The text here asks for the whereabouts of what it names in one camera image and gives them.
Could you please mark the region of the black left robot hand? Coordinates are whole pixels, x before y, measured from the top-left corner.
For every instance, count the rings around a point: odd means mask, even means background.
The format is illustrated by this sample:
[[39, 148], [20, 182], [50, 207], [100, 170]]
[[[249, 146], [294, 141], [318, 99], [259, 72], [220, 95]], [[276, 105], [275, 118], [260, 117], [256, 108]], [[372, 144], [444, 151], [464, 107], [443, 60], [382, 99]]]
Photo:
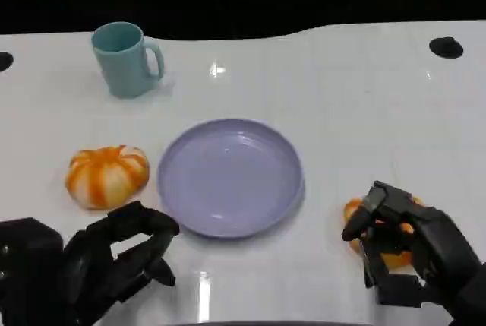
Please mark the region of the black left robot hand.
[[140, 201], [110, 211], [78, 231], [62, 252], [59, 294], [74, 325], [93, 325], [151, 281], [173, 287], [163, 256], [180, 232], [176, 221]]

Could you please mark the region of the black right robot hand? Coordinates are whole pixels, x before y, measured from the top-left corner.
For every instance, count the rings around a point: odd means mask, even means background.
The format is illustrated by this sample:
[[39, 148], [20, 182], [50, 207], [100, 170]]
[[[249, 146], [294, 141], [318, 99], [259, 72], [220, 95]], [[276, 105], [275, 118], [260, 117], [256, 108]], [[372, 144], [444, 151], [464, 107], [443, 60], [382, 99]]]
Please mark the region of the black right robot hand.
[[342, 231], [357, 240], [364, 281], [381, 305], [443, 306], [454, 318], [485, 310], [485, 264], [453, 220], [376, 181]]

